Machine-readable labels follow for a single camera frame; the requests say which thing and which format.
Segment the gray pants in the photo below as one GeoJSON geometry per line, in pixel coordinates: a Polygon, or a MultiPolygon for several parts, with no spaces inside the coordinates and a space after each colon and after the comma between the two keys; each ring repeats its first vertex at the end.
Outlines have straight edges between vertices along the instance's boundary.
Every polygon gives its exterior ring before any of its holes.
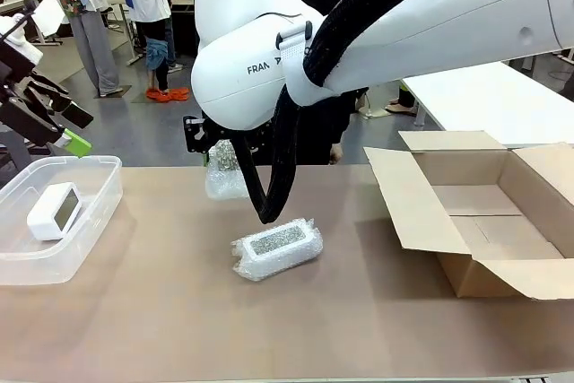
{"type": "Polygon", "coordinates": [[[119,75],[101,14],[87,12],[68,20],[83,67],[94,87],[100,94],[114,91],[119,86],[119,75]]]}

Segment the cardboard box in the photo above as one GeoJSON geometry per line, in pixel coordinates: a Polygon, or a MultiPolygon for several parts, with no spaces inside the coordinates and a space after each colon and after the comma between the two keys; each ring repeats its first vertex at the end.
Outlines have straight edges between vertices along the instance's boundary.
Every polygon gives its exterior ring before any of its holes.
{"type": "Polygon", "coordinates": [[[403,248],[436,252],[458,297],[574,298],[574,150],[484,132],[402,132],[366,148],[403,248]]]}

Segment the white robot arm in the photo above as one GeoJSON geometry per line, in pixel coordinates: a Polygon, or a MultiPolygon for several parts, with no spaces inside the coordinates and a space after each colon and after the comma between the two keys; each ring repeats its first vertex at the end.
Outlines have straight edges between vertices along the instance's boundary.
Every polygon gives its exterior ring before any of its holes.
{"type": "Polygon", "coordinates": [[[285,83],[306,106],[408,76],[574,47],[574,0],[404,0],[314,88],[304,83],[302,54],[287,64],[276,41],[279,33],[294,35],[285,57],[311,22],[309,48],[324,19],[301,0],[196,0],[202,49],[192,86],[204,113],[223,127],[251,130],[273,116],[285,83]]]}

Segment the clear plastic bin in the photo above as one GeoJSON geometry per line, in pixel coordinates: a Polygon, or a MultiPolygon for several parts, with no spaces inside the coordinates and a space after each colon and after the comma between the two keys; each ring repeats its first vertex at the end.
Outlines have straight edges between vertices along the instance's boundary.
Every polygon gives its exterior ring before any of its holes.
{"type": "Polygon", "coordinates": [[[0,284],[33,285],[70,280],[88,256],[123,195],[114,156],[49,157],[33,162],[0,189],[0,284]],[[46,187],[72,181],[82,210],[60,241],[34,239],[26,223],[46,187]]]}

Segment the bubble wrap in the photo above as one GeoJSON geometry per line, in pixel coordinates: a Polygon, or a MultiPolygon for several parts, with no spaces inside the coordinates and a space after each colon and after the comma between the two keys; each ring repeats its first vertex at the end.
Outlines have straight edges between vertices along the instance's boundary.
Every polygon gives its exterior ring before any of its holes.
{"type": "Polygon", "coordinates": [[[268,231],[232,242],[237,274],[253,282],[314,259],[323,251],[323,239],[314,222],[297,219],[268,231]]]}
{"type": "Polygon", "coordinates": [[[230,141],[220,141],[209,150],[205,192],[216,201],[249,197],[230,141]]]}

